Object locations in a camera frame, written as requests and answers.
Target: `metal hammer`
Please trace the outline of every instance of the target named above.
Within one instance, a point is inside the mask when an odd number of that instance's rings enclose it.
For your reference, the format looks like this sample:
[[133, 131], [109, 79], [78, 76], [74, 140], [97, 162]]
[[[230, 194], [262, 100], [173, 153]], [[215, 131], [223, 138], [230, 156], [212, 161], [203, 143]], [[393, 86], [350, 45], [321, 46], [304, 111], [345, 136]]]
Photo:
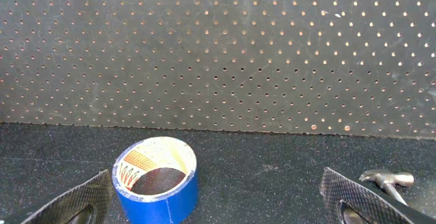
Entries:
[[381, 189], [384, 189], [391, 197], [406, 204], [401, 195], [396, 191], [395, 185], [401, 185], [404, 187], [411, 187], [414, 184], [414, 176], [407, 172], [401, 172], [394, 174], [388, 170], [367, 170], [363, 172], [359, 180], [366, 181], [372, 180], [379, 185]]

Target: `roll of blue tape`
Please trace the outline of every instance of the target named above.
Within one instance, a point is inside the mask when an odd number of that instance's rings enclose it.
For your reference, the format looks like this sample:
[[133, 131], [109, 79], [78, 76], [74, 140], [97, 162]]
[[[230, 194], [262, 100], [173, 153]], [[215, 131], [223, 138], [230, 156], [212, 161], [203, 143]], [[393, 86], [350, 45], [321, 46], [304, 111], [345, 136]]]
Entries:
[[186, 143], [149, 138], [118, 157], [112, 181], [132, 224], [180, 223], [197, 204], [196, 170], [196, 156]]

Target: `silver hammer head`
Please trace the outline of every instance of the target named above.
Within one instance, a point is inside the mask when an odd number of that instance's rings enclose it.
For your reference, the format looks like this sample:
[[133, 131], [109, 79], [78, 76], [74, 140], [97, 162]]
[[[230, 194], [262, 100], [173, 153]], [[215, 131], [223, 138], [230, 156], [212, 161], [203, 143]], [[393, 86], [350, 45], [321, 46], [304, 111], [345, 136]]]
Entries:
[[367, 170], [363, 172], [359, 180], [375, 181], [380, 188], [384, 189], [386, 185], [401, 185], [404, 187], [411, 187], [414, 185], [414, 176], [407, 172], [394, 174], [388, 170]]

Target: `speckled black countertop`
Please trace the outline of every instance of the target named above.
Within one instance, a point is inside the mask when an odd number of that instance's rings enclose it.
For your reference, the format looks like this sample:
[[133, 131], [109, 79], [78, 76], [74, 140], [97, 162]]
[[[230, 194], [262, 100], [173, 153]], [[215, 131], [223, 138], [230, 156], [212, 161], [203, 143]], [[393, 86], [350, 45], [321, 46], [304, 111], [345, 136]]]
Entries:
[[[200, 198], [186, 223], [326, 223], [323, 167], [356, 178], [372, 168], [408, 171], [399, 192], [436, 218], [436, 142], [329, 135], [0, 124], [0, 220], [56, 197], [129, 145], [171, 136], [196, 152]], [[126, 223], [116, 196], [106, 223]]]

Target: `pegboard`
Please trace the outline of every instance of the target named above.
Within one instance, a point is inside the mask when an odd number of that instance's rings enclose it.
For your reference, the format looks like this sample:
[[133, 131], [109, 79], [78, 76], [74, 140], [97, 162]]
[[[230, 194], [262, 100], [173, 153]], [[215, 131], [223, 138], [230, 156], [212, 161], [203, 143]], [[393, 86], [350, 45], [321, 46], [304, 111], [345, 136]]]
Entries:
[[434, 138], [435, 2], [0, 0], [0, 119]]

